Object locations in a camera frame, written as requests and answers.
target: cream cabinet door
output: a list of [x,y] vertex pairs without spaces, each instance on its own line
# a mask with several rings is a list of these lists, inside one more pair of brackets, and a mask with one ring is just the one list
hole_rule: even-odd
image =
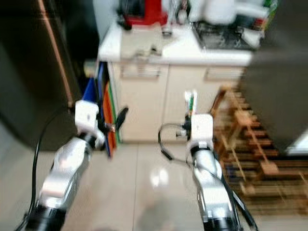
[[162,124],[168,65],[114,63],[119,109],[128,106],[123,141],[156,141]]
[[186,111],[184,92],[186,90],[197,90],[197,113],[207,113],[220,86],[223,84],[235,85],[237,83],[241,74],[238,74],[237,78],[234,77],[234,74],[228,78],[228,71],[230,70],[236,72],[232,68],[219,69],[219,67],[171,65],[169,68],[164,123],[184,121]]

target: white countertop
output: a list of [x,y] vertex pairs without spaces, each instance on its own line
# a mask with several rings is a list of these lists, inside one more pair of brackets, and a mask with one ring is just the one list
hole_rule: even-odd
[[[188,26],[174,27],[173,36],[176,40],[163,48],[162,56],[150,57],[150,63],[248,66],[253,56],[251,51],[202,50]],[[99,46],[99,61],[121,61],[121,37],[121,27],[113,23]]]

